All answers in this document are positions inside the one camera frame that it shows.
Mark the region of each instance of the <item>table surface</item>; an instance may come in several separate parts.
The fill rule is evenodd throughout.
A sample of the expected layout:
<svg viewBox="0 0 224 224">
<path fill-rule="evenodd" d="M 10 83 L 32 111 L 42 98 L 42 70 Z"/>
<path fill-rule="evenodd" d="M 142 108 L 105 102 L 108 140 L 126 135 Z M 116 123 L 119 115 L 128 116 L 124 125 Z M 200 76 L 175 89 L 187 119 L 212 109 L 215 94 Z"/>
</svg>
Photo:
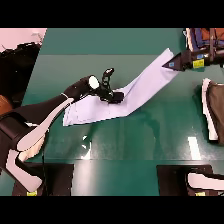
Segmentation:
<svg viewBox="0 0 224 224">
<path fill-rule="evenodd" d="M 23 105 L 54 97 L 81 77 L 101 78 L 111 67 L 112 88 L 123 87 L 166 48 L 184 50 L 182 29 L 48 29 Z M 224 173 L 224 148 L 208 142 L 203 78 L 224 83 L 221 68 L 210 66 L 180 72 L 128 117 L 63 127 L 61 114 L 50 130 L 46 162 L 75 164 L 72 195 L 158 195 L 158 164 L 211 164 Z M 200 161 L 193 161 L 188 137 L 196 139 Z M 91 160 L 82 160 L 90 141 Z M 41 162 L 41 155 L 29 161 Z M 10 195 L 9 186 L 3 172 L 0 195 Z"/>
</svg>

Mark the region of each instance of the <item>green table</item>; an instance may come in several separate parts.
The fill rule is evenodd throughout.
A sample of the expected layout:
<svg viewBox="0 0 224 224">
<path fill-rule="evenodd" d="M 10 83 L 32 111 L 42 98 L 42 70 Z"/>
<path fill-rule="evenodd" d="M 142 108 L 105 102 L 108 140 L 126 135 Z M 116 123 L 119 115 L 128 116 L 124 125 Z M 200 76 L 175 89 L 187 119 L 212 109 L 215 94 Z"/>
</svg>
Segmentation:
<svg viewBox="0 0 224 224">
<path fill-rule="evenodd" d="M 110 67 L 112 87 L 123 87 L 168 47 L 184 49 L 181 29 L 48 29 L 23 105 L 60 94 L 86 75 L 101 78 Z M 75 163 L 74 195 L 158 195 L 157 164 L 209 163 L 224 173 L 224 148 L 207 140 L 203 78 L 224 83 L 219 66 L 210 66 L 179 73 L 125 118 L 63 127 L 61 114 L 51 127 L 46 162 Z M 188 137 L 196 138 L 201 161 L 192 161 Z M 91 160 L 84 161 L 90 141 Z"/>
</svg>

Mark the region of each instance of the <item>yellow label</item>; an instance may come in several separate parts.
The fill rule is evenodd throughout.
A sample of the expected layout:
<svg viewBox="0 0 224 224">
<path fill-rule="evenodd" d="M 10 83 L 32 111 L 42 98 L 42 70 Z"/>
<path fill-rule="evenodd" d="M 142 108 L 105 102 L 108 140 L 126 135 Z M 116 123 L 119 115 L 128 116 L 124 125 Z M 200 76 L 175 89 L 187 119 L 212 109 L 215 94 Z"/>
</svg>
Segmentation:
<svg viewBox="0 0 224 224">
<path fill-rule="evenodd" d="M 193 61 L 193 67 L 194 68 L 202 68 L 205 66 L 204 62 L 205 62 L 204 59 Z"/>
<path fill-rule="evenodd" d="M 27 196 L 37 196 L 37 191 L 27 192 Z"/>
<path fill-rule="evenodd" d="M 205 196 L 205 192 L 198 192 L 198 193 L 195 193 L 196 196 Z"/>
</svg>

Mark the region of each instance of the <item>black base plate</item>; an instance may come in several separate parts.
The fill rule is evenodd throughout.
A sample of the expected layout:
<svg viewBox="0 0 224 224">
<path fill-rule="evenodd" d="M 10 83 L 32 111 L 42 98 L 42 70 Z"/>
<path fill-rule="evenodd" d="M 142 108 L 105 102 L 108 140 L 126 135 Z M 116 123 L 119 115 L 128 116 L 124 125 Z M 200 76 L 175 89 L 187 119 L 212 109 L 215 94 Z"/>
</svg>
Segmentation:
<svg viewBox="0 0 224 224">
<path fill-rule="evenodd" d="M 43 172 L 41 163 L 25 163 L 27 166 Z M 47 191 L 49 196 L 71 196 L 74 164 L 45 163 L 47 176 Z M 37 190 L 37 196 L 46 196 L 46 188 L 43 185 Z M 12 196 L 27 196 L 27 190 L 16 181 Z"/>
<path fill-rule="evenodd" d="M 187 169 L 197 168 L 213 174 L 211 165 L 157 165 L 160 196 L 196 196 L 198 191 L 188 188 L 184 173 Z M 217 196 L 214 190 L 204 190 L 206 196 Z"/>
</svg>

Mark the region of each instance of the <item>brown round object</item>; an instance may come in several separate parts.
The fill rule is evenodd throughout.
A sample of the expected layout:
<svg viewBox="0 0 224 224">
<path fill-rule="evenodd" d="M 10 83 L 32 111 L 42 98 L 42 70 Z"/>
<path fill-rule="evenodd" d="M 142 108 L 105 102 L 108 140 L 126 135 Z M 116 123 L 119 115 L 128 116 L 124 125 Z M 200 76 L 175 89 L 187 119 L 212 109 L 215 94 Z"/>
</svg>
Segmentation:
<svg viewBox="0 0 224 224">
<path fill-rule="evenodd" d="M 12 110 L 12 105 L 10 102 L 2 95 L 0 95 L 0 115 Z"/>
</svg>

